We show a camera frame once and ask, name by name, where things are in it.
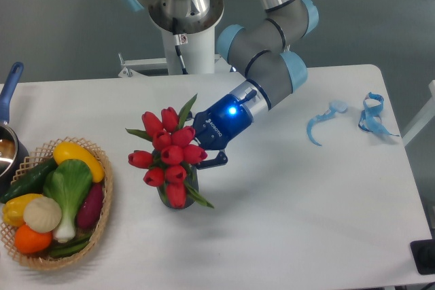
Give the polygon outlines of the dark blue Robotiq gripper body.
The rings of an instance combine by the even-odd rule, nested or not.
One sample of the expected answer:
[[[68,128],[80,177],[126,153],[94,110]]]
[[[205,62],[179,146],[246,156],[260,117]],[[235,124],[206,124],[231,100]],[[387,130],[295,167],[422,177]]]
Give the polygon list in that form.
[[[227,94],[208,110],[197,113],[192,124],[195,138],[204,150],[225,149],[227,144],[249,127],[253,119],[244,106],[251,99],[241,100]]]

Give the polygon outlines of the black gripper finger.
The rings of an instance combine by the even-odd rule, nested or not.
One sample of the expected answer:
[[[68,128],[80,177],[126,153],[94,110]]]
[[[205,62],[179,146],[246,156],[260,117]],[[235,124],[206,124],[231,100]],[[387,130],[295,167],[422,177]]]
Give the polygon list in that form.
[[[227,163],[228,163],[228,156],[226,155],[226,152],[223,149],[221,149],[218,151],[216,157],[208,160],[203,160],[202,162],[195,164],[195,167],[199,170],[202,170],[207,168],[223,166],[226,165]]]

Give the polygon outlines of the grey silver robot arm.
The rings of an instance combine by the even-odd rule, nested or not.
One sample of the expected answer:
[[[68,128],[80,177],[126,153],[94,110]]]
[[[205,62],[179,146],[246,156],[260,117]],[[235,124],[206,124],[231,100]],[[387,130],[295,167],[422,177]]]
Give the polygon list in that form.
[[[205,150],[217,151],[209,168],[227,163],[227,144],[303,85],[307,67],[290,46],[310,33],[319,20],[311,0],[261,0],[264,21],[248,31],[239,25],[219,35],[215,26],[224,13],[223,0],[125,0],[132,10],[147,10],[160,29],[171,75],[214,71],[222,57],[244,81],[206,111],[194,116],[196,140]]]

